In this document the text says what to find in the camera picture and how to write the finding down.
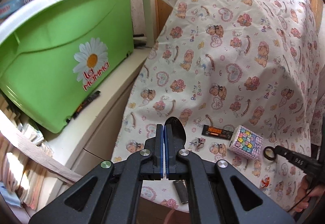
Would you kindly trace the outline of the person's right hand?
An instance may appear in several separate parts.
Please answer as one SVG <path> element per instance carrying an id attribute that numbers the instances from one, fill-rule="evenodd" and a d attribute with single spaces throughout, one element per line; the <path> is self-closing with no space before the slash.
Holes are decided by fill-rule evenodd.
<path id="1" fill-rule="evenodd" d="M 309 192 L 309 181 L 307 180 L 307 177 L 304 176 L 302 178 L 301 184 L 299 186 L 299 189 L 297 190 L 297 196 L 295 198 L 295 203 L 298 203 L 300 200 L 302 200 L 297 206 L 294 207 L 295 212 L 301 212 L 304 209 L 307 209 L 309 206 L 309 199 L 311 197 L 321 197 L 324 193 L 324 185 L 318 185 L 316 186 L 309 195 L 307 193 Z"/>

